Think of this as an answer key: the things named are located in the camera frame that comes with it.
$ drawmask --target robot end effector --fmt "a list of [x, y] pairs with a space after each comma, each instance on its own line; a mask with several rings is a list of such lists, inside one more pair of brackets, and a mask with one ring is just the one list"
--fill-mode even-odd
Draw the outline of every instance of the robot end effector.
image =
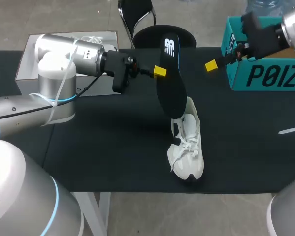
[[242, 33], [247, 36], [247, 44], [238, 43], [230, 54], [208, 62], [207, 71], [241, 61], [244, 56], [258, 60], [289, 47], [295, 50], [295, 7], [282, 20], [262, 28], [253, 12], [243, 15]]

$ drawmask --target shoelace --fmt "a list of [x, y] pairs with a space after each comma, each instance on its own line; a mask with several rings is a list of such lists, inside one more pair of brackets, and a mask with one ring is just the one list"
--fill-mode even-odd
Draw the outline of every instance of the shoelace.
[[[200, 135], [198, 135], [197, 139], [195, 137], [196, 137], [195, 134], [186, 136], [186, 138], [183, 138], [180, 133], [177, 135], [177, 138], [179, 138], [181, 142], [183, 142], [183, 144], [182, 144], [182, 149], [180, 150], [179, 154], [176, 156], [175, 160], [173, 161], [171, 165], [170, 171], [173, 170], [174, 164], [178, 160], [180, 160], [182, 157], [188, 156], [189, 158], [195, 158], [196, 156], [198, 156], [198, 150], [199, 150], [198, 144], [200, 142]], [[192, 154], [184, 155], [185, 151], [192, 152]]]

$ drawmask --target table leg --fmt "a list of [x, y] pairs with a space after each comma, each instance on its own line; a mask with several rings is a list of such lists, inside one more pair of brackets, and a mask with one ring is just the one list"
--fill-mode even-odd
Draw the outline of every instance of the table leg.
[[100, 209], [93, 193], [75, 192], [80, 208], [95, 236], [107, 236], [107, 228], [102, 219]]
[[106, 230], [108, 230], [108, 219], [109, 219], [109, 211], [110, 211], [110, 192], [101, 192], [100, 193], [100, 201], [99, 201], [99, 210], [101, 212], [101, 216], [106, 226]]

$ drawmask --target black chair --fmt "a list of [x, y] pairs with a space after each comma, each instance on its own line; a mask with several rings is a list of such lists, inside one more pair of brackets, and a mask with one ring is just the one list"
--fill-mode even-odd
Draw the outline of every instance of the black chair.
[[[195, 48], [197, 46], [193, 35], [185, 29], [177, 26], [156, 25], [156, 14], [151, 0], [119, 0], [118, 9], [132, 48], [159, 48], [161, 38], [166, 33], [178, 35], [180, 47]], [[133, 37], [135, 27], [149, 13], [154, 16], [154, 25], [144, 28]]]

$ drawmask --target new balance logo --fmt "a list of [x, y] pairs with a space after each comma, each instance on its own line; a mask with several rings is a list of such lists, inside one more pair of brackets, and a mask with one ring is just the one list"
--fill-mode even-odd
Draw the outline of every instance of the new balance logo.
[[165, 39], [165, 53], [168, 53], [171, 56], [175, 56], [175, 43], [173, 40]]

